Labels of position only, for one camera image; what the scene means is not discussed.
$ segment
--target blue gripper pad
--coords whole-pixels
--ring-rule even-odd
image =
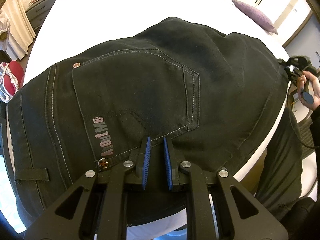
[[[170,156],[168,150],[167,139],[164,138],[163,140],[163,148],[164,148],[164,162],[165,162],[165,169],[167,170],[167,181],[169,190],[172,190],[173,183],[172,183],[172,170],[171,170],[171,163],[170,163]]]
[[[151,139],[148,137],[146,153],[144,155],[144,161],[142,166],[142,188],[145,190],[148,181],[148,171],[150,163],[150,150],[151,150]]]

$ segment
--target human hand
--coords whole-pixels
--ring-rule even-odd
[[[302,90],[304,88],[304,84],[307,82],[307,79],[312,83],[313,88],[313,104],[308,104],[302,97]],[[320,83],[316,76],[311,74],[309,71],[303,71],[302,76],[297,79],[297,87],[298,87],[298,96],[300,98],[300,102],[311,109],[312,111],[316,110],[318,106],[320,106]]]

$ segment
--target back pocket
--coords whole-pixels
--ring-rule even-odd
[[[92,151],[114,165],[199,125],[199,74],[158,49],[114,51],[73,69],[73,84]]]

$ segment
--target gray drawer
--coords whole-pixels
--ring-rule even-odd
[[[29,21],[52,8],[56,0],[44,0],[26,12]]]
[[[41,26],[45,20],[45,18],[47,17],[47,15],[49,14],[50,10],[45,11],[44,13],[40,14],[39,16],[37,16],[36,18],[34,18],[33,20],[30,21],[31,26],[33,29],[38,28],[39,26]]]

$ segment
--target person's arm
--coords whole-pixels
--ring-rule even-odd
[[[313,99],[314,102],[312,105],[308,104],[302,97],[302,89],[304,87],[307,79],[310,80],[313,87]],[[307,108],[313,110],[311,114],[312,125],[310,126],[310,131],[312,133],[313,142],[315,146],[320,146],[320,83],[316,76],[311,74],[308,71],[304,71],[303,75],[297,81],[298,87],[298,96],[300,98],[301,103]],[[316,153],[320,155],[320,149],[316,149]]]

